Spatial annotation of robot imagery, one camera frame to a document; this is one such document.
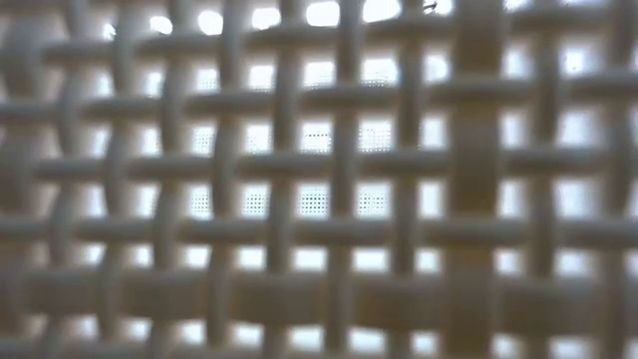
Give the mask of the large white perforated bin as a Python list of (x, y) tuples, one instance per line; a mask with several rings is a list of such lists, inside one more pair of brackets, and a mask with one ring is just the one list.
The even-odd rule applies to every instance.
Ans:
[(0, 359), (638, 359), (638, 0), (0, 0)]

